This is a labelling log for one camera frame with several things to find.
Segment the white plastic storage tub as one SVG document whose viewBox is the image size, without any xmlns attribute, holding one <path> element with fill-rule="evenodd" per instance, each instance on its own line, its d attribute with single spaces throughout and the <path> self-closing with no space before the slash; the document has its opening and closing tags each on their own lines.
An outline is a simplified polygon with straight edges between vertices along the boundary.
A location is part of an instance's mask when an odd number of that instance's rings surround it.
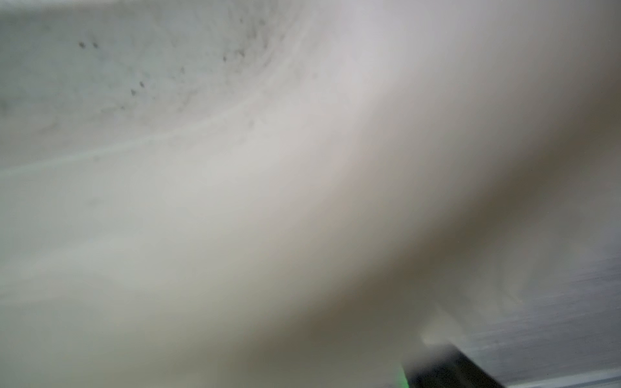
<svg viewBox="0 0 621 388">
<path fill-rule="evenodd" d="M 620 234 L 617 1 L 4 1 L 1 384 L 372 387 Z"/>
</svg>

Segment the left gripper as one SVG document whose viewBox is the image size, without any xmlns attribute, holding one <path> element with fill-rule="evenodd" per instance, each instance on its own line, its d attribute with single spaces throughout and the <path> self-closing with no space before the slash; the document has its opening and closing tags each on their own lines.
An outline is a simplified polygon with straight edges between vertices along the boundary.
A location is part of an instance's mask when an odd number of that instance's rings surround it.
<svg viewBox="0 0 621 388">
<path fill-rule="evenodd" d="M 420 354 L 402 364 L 400 387 L 503 388 L 454 344 L 423 344 Z"/>
</svg>

